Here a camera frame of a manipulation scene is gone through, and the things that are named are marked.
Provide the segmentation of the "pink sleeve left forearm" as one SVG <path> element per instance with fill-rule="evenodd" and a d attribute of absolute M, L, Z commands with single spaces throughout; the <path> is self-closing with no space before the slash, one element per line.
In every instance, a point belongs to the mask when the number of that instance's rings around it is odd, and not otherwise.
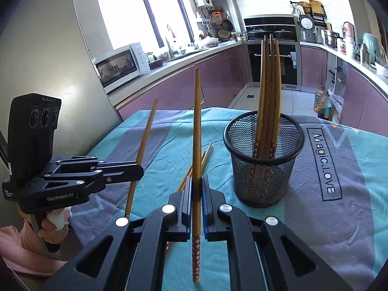
<path fill-rule="evenodd" d="M 44 255 L 29 227 L 21 232 L 13 226 L 1 228 L 1 257 L 14 271 L 38 276 L 51 276 L 66 265 Z"/>

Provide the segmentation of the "left hand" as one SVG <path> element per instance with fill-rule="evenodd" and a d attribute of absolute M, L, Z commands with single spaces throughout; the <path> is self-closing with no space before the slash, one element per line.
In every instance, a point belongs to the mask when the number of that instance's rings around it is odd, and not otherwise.
<path fill-rule="evenodd" d="M 43 219 L 38 236 L 47 243 L 60 244 L 68 234 L 71 207 L 53 210 Z"/>

